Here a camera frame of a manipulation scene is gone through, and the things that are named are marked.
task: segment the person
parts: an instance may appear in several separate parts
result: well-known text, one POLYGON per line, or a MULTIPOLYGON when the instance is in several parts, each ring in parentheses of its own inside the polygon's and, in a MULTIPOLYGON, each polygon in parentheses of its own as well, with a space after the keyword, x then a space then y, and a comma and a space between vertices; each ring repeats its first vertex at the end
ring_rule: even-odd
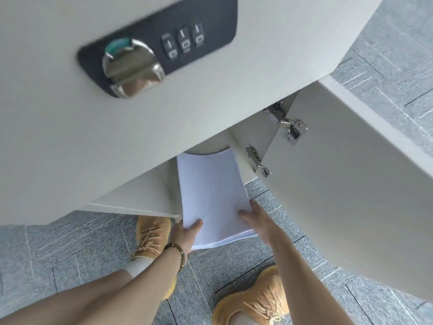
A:
MULTIPOLYGON (((290 238, 254 200, 251 205, 252 212, 239 215, 272 248, 276 265, 263 270, 250 289, 222 299, 212 325, 273 325, 289 311, 294 325, 353 325, 290 238)), ((201 220, 189 229, 176 224, 167 244, 171 220, 139 216, 138 248, 121 270, 26 306, 0 325, 150 325, 202 226, 201 220)))

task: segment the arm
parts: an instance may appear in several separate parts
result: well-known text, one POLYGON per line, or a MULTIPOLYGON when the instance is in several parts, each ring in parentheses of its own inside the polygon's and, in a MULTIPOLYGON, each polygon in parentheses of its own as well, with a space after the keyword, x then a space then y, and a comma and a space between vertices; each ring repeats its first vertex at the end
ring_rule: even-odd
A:
MULTIPOLYGON (((184 229, 182 223, 176 224, 171 231, 170 241, 179 244, 187 253, 202 226, 202 220, 197 221, 189 230, 184 229)), ((142 273, 78 324, 150 325, 180 265, 179 251, 173 247, 168 248, 142 273)))
POLYGON ((254 200, 252 212, 240 211, 265 244, 272 248, 294 325, 354 325, 317 278, 290 238, 254 200))

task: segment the yellow boot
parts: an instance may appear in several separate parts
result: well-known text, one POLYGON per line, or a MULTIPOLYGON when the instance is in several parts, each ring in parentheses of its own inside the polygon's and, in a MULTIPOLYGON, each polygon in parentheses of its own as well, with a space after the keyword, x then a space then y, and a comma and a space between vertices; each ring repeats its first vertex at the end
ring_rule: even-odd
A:
MULTIPOLYGON (((132 259, 138 256, 156 259, 167 245, 170 230, 170 218, 139 215, 136 229, 137 249, 132 259)), ((176 280, 177 277, 175 277, 170 289, 165 294, 164 300, 168 299, 175 290, 176 280)))
POLYGON ((230 317, 239 311, 259 325, 274 325, 289 313, 277 266, 263 270, 250 289, 222 299, 212 315, 212 325, 228 325, 230 317))

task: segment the person's left arm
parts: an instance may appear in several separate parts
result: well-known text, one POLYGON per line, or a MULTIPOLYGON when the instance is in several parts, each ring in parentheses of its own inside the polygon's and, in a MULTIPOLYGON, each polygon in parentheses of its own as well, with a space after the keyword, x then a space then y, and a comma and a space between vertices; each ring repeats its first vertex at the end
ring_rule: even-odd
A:
MULTIPOLYGON (((180 245, 187 254, 202 226, 202 220, 198 220, 188 230, 182 222, 176 224, 171 231, 170 241, 180 245)), ((169 247, 136 278, 78 322, 78 325, 150 325, 180 265, 179 250, 169 247)))

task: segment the person's left hand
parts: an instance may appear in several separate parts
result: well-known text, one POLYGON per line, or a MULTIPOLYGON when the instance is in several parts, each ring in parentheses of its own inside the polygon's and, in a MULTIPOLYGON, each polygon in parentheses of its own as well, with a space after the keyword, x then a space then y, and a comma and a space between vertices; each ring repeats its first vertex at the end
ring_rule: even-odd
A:
POLYGON ((194 244, 195 237, 202 227, 203 220, 198 219, 190 229, 184 228, 183 221, 175 224, 171 229, 170 242, 178 244, 182 250, 184 250, 185 258, 187 258, 187 254, 191 252, 191 247, 194 244))

